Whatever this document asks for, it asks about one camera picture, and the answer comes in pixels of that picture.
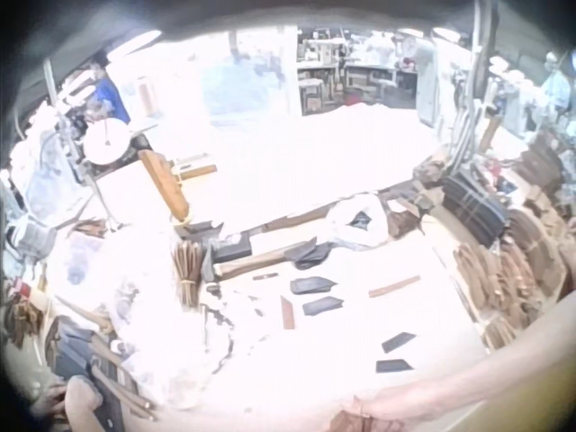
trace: blue shirt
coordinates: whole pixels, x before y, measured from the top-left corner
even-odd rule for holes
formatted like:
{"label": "blue shirt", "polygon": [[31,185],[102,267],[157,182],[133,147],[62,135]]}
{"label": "blue shirt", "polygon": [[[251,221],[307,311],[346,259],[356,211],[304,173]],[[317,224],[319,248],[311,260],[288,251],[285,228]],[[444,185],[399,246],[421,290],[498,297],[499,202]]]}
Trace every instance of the blue shirt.
{"label": "blue shirt", "polygon": [[96,83],[94,95],[99,101],[108,101],[112,104],[112,112],[110,113],[111,117],[122,120],[126,124],[130,123],[131,118],[128,115],[128,111],[126,111],[122,99],[120,98],[120,92],[110,78],[102,78]]}

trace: white fabric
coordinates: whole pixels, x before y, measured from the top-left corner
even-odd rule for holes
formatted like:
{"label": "white fabric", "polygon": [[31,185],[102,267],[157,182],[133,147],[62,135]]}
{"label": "white fabric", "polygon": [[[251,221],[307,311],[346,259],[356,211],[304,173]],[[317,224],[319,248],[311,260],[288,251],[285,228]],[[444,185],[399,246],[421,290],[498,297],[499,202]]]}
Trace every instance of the white fabric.
{"label": "white fabric", "polygon": [[412,178],[438,147],[416,111],[358,104],[274,121],[217,158],[222,235]]}
{"label": "white fabric", "polygon": [[570,83],[562,72],[554,71],[542,84],[542,89],[550,99],[550,104],[566,109],[570,104]]}

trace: worker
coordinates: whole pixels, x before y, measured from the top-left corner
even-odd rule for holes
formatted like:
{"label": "worker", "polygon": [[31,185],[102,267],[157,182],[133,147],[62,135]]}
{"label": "worker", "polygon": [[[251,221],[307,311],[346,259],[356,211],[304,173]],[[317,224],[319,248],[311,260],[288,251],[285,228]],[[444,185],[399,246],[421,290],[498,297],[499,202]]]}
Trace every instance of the worker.
{"label": "worker", "polygon": [[[572,220],[571,229],[575,228]],[[571,274],[576,275],[576,247],[561,246],[560,252]],[[371,400],[354,397],[345,410],[373,417],[372,432],[403,431],[497,396],[576,355],[575,311],[576,292],[572,292],[516,341],[479,363],[444,377],[384,389]]]}
{"label": "worker", "polygon": [[106,73],[107,65],[108,61],[103,52],[96,54],[90,63],[90,68],[94,72],[96,89],[88,101],[88,112],[93,121],[114,118],[129,124],[131,118],[120,97],[118,87]]}
{"label": "worker", "polygon": [[88,378],[73,376],[67,383],[58,379],[53,382],[32,404],[30,413],[44,423],[66,414],[72,432],[104,432],[94,414],[102,401],[102,395]]}
{"label": "worker", "polygon": [[560,70],[558,58],[553,52],[546,55],[544,68],[550,72],[550,76],[542,84],[542,90],[548,96],[549,108],[552,109],[552,118],[555,122],[570,109],[572,90],[568,78]]}

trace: hammer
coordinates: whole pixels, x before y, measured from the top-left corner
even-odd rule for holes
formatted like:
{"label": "hammer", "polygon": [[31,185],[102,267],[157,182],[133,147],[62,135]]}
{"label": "hammer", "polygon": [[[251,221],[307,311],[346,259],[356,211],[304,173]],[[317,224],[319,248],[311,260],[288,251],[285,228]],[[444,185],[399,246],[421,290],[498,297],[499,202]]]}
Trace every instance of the hammer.
{"label": "hammer", "polygon": [[206,290],[209,293],[216,293],[220,286],[219,281],[224,281],[232,277],[243,275],[244,273],[258,270],[260,268],[273,266],[286,260],[284,254],[294,248],[308,243],[301,241],[290,246],[280,247],[260,255],[245,256],[227,263],[214,264],[212,258],[212,246],[208,245],[204,260],[202,261],[202,279],[206,283]]}

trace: dark leather rectangle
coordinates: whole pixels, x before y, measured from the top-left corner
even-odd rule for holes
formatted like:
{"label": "dark leather rectangle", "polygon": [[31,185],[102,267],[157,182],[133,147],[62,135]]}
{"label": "dark leather rectangle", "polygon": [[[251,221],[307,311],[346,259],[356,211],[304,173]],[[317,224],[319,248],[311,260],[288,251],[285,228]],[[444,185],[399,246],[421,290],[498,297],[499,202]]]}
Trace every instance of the dark leather rectangle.
{"label": "dark leather rectangle", "polygon": [[415,337],[416,335],[402,331],[395,337],[388,339],[386,342],[382,342],[382,349],[386,354],[391,353],[393,350],[407,344]]}
{"label": "dark leather rectangle", "polygon": [[336,297],[324,297],[323,299],[303,304],[302,308],[304,309],[304,315],[313,317],[322,312],[339,309],[342,307],[343,302],[343,300],[337,299]]}
{"label": "dark leather rectangle", "polygon": [[377,374],[388,374],[391,372],[412,371],[414,368],[406,360],[378,360],[376,362]]}

